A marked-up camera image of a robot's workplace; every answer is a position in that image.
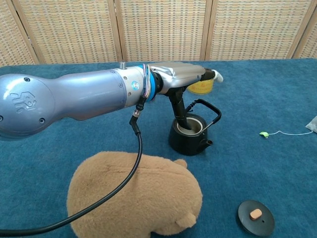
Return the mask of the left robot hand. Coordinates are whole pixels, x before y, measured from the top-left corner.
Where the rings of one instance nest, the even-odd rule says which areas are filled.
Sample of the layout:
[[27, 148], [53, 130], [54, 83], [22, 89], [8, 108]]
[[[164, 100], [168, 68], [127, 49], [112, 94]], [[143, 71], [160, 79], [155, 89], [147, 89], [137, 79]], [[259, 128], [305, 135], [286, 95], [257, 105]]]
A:
[[183, 102], [183, 92], [188, 86], [200, 81], [216, 80], [222, 82], [223, 76], [215, 69], [185, 62], [157, 62], [151, 63], [149, 66], [151, 72], [158, 76], [160, 82], [157, 94], [169, 98], [176, 121], [182, 128], [190, 130]]

